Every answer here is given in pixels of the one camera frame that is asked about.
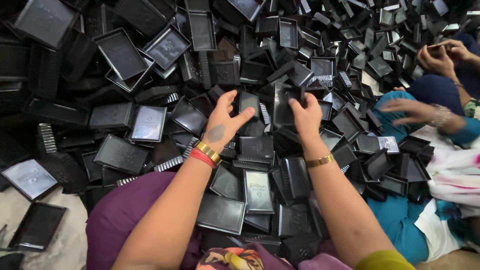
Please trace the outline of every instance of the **gold bangle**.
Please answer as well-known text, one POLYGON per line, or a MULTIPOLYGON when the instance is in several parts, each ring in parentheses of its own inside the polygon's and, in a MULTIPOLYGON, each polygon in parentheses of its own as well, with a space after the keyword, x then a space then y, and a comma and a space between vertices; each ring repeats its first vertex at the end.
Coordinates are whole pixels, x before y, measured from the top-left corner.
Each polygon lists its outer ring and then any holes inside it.
POLYGON ((335 159, 333 158, 333 155, 330 154, 326 157, 323 157, 323 158, 319 158, 317 160, 309 160, 309 161, 306 161, 305 164, 307 165, 307 168, 314 168, 314 167, 317 167, 317 166, 320 166, 320 165, 324 165, 324 164, 327 164, 327 163, 330 163, 332 161, 334 161, 335 159))
POLYGON ((202 151, 204 154, 206 154, 213 161, 213 164, 215 164, 215 166, 218 166, 222 161, 222 158, 205 143, 198 141, 195 147, 202 151))

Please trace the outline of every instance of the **floor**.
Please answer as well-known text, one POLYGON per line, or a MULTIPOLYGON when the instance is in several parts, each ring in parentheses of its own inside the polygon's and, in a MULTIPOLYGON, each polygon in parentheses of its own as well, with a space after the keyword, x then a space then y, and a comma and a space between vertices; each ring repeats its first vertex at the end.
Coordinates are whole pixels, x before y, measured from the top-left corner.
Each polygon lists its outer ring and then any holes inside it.
MULTIPOLYGON (((87 238, 85 227, 87 212, 77 195, 62 194, 59 187, 41 202, 68 208, 52 242, 42 253, 24 252, 23 270, 80 270, 85 266, 87 238)), ((30 202, 14 188, 0 193, 0 227, 7 224, 7 231, 0 239, 0 247, 6 247, 22 221, 30 202)), ((0 252, 0 257, 7 254, 0 252)))

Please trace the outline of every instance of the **purple clothing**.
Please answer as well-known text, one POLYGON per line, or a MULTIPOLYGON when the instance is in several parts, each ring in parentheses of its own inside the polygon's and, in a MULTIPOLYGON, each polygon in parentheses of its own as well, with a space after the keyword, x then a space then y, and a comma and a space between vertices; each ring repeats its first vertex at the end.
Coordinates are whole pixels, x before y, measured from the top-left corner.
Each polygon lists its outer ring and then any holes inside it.
MULTIPOLYGON (((174 176, 174 172, 148 173, 114 189, 97 203, 88 218, 86 227, 88 270, 111 269, 134 227, 160 197, 174 176)), ((195 269, 202 258, 201 240, 200 233, 193 230, 181 269, 195 269)), ((285 261, 271 255, 260 244, 250 244, 247 248, 258 252, 265 270, 293 269, 285 261)), ((320 254, 312 260, 301 262, 299 269, 348 270, 350 268, 330 255, 320 254)))

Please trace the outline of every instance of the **red thread bracelet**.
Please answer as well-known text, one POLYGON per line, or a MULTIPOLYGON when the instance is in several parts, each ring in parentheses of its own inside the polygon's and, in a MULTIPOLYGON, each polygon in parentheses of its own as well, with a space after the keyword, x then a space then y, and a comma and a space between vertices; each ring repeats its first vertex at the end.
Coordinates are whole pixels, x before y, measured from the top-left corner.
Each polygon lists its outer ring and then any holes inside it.
POLYGON ((190 156, 207 163, 210 167, 215 169, 215 164, 213 163, 213 161, 205 153, 200 151, 198 148, 192 149, 190 156))

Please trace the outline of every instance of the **human hand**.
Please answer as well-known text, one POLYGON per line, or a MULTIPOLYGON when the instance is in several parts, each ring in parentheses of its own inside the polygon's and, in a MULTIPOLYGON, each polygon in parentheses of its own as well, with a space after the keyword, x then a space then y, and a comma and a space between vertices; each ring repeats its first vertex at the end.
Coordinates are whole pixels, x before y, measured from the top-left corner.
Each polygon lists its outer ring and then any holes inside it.
POLYGON ((446 46, 448 48, 447 55, 453 61, 469 61, 476 57, 476 55, 469 52, 465 45, 459 40, 449 39, 436 45, 429 46, 429 48, 436 46, 446 46))
POLYGON ((434 71, 440 76, 447 77, 450 79, 455 79, 455 71, 453 61, 448 57, 445 46, 440 46, 438 48, 439 56, 438 58, 433 58, 427 51, 427 45, 423 46, 417 53, 417 59, 421 65, 429 71, 434 71))
POLYGON ((305 103, 307 108, 304 109, 296 99, 288 100, 293 111, 295 127, 304 145, 309 140, 319 138, 318 131, 322 121, 322 108, 318 105, 317 98, 310 93, 305 93, 305 103))
POLYGON ((408 123, 424 123, 435 120, 436 108, 432 105, 422 103, 420 101, 396 98, 383 104, 380 108, 383 112, 405 111, 410 114, 406 118, 393 121, 393 125, 401 125, 408 123))
POLYGON ((231 104, 236 95, 236 90, 223 94, 208 118, 207 129, 202 142, 217 154, 222 152, 223 147, 233 138, 237 130, 248 122, 255 113, 254 108, 248 107, 239 115, 231 118, 229 113, 233 110, 231 104))

